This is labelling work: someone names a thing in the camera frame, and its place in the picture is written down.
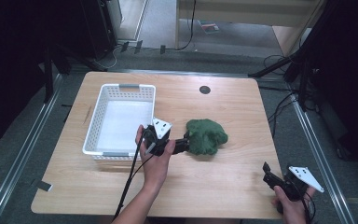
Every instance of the human arm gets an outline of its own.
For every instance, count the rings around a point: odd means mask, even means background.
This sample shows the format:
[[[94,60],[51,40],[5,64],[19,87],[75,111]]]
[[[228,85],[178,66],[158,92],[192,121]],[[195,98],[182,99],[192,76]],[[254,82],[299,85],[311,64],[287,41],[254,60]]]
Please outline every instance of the human arm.
[[[304,204],[301,201],[292,202],[290,201],[283,189],[279,186],[274,187],[276,197],[272,201],[275,206],[278,202],[282,203],[283,206],[283,222],[285,224],[306,224],[306,214]],[[305,202],[309,202],[310,198],[315,193],[316,189],[312,187],[307,188],[307,193],[304,195]]]
[[[142,138],[144,127],[139,126],[136,134],[136,142],[138,143]],[[131,200],[131,202],[123,209],[123,211],[112,222],[114,224],[138,224],[144,223],[146,216],[158,196],[165,178],[168,173],[168,164],[170,157],[175,148],[175,141],[168,142],[164,149],[164,153],[159,157],[153,157],[144,164],[145,182],[139,193]],[[142,162],[148,160],[152,155],[145,155],[145,143],[140,146],[140,155]]]

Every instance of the wooden tabletop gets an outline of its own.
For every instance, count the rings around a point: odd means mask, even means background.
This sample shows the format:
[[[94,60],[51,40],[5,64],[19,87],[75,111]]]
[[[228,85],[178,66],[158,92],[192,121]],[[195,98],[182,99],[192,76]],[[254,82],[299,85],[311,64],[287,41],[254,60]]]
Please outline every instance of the wooden tabletop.
[[[174,155],[151,217],[281,218],[270,204],[273,190],[263,181],[263,163],[280,170],[257,83],[249,78],[154,74],[86,74],[62,130],[32,210],[44,214],[113,215],[128,178],[106,170],[82,152],[100,88],[105,83],[156,86],[155,117],[172,123],[171,139],[182,138],[191,119],[211,119],[228,135],[214,156]],[[211,89],[200,92],[201,86]],[[128,202],[140,190],[134,177]]]

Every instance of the green crumpled towel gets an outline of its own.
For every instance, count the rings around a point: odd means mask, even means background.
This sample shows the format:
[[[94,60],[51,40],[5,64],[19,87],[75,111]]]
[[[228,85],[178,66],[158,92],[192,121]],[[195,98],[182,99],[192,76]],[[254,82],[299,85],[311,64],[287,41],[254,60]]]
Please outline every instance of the green crumpled towel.
[[[186,128],[189,131],[189,152],[195,155],[214,155],[217,147],[228,140],[223,127],[210,119],[192,119]]]

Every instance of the human hand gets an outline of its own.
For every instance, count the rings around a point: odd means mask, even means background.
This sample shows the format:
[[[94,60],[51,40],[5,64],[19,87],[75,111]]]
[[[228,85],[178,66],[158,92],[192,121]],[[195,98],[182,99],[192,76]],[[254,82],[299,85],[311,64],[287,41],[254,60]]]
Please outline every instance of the human hand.
[[[142,133],[144,131],[144,126],[140,125],[136,134],[136,143],[138,144]],[[151,191],[152,193],[158,193],[162,187],[162,184],[165,181],[168,173],[168,164],[170,161],[170,157],[173,154],[173,150],[175,149],[175,141],[170,140],[167,146],[164,148],[164,153],[157,157],[154,156],[148,162],[144,164],[144,174],[145,174],[145,182],[143,189]],[[146,146],[145,142],[143,142],[140,146],[140,154],[142,162],[147,161],[152,154],[145,155]]]
[[[286,224],[301,224],[307,223],[306,221],[306,213],[304,204],[300,201],[292,202],[287,198],[286,193],[284,193],[283,189],[279,186],[274,187],[276,197],[272,201],[272,204],[278,206],[278,203],[281,202],[283,206],[283,222]],[[316,189],[312,187],[307,188],[307,193],[304,195],[304,200],[306,202],[306,206],[308,206],[308,202],[310,198],[315,193]]]

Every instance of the white plastic basket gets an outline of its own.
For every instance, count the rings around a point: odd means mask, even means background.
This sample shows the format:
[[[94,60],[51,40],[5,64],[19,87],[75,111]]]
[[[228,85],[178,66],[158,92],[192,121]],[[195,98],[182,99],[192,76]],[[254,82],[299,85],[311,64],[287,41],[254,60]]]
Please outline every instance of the white plastic basket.
[[[92,114],[83,153],[94,160],[132,160],[136,130],[152,123],[156,87],[138,84],[104,84]]]

